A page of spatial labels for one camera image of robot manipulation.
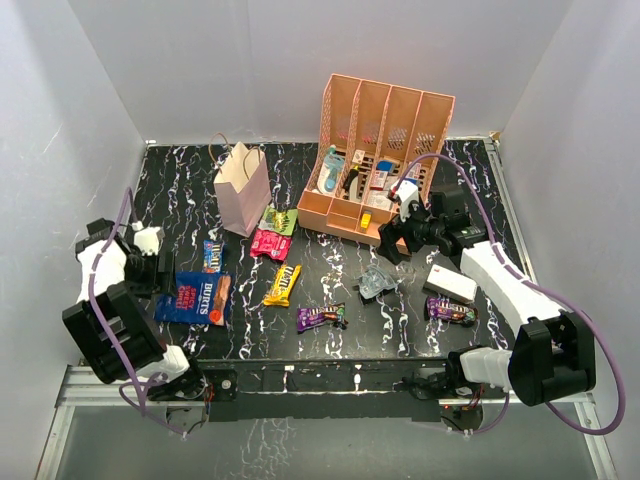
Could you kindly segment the blue Burts chips bag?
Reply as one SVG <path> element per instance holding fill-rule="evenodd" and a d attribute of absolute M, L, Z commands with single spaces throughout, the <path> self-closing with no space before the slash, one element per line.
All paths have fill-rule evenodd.
<path fill-rule="evenodd" d="M 178 272 L 176 292 L 158 297 L 154 320 L 225 327 L 232 290 L 233 278 L 227 273 Z"/>

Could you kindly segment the clear silver snack wrapper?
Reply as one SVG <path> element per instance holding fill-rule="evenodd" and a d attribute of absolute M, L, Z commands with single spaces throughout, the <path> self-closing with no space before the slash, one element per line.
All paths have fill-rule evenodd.
<path fill-rule="evenodd" d="M 395 290 L 400 281 L 377 265 L 369 265 L 358 277 L 356 290 L 363 302 L 375 300 L 379 295 Z"/>

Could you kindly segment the pale pink paper bag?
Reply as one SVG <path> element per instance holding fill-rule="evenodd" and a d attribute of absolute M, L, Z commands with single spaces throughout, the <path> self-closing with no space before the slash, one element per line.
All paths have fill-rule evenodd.
<path fill-rule="evenodd" d="M 213 186 L 218 212 L 225 230 L 249 237 L 272 201 L 266 154 L 259 147 L 237 142 L 217 158 Z"/>

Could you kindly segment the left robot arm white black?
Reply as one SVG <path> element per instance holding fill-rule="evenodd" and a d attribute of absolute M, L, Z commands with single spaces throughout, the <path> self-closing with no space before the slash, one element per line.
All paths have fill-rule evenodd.
<path fill-rule="evenodd" d="M 81 290 L 62 321 L 84 360 L 104 384 L 139 382 L 158 374 L 147 397 L 152 401 L 194 400 L 204 394 L 207 376 L 197 361 L 162 337 L 144 302 L 177 295 L 175 253 L 160 250 L 163 229 L 133 225 L 133 238 L 111 220 L 87 225 L 75 244 L 81 264 Z"/>

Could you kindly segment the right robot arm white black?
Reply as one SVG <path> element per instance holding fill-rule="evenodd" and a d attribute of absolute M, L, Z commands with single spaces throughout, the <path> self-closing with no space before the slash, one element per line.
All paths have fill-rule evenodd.
<path fill-rule="evenodd" d="M 437 246 L 477 284 L 514 333 L 510 350 L 472 346 L 450 353 L 445 381 L 453 394 L 466 397 L 489 384 L 536 406 L 595 386 L 595 339 L 586 321 L 539 292 L 493 234 L 473 223 L 460 187 L 432 191 L 432 203 L 425 205 L 416 184 L 399 180 L 388 197 L 399 211 L 378 229 L 379 254 L 399 264 L 399 241 L 411 253 Z"/>

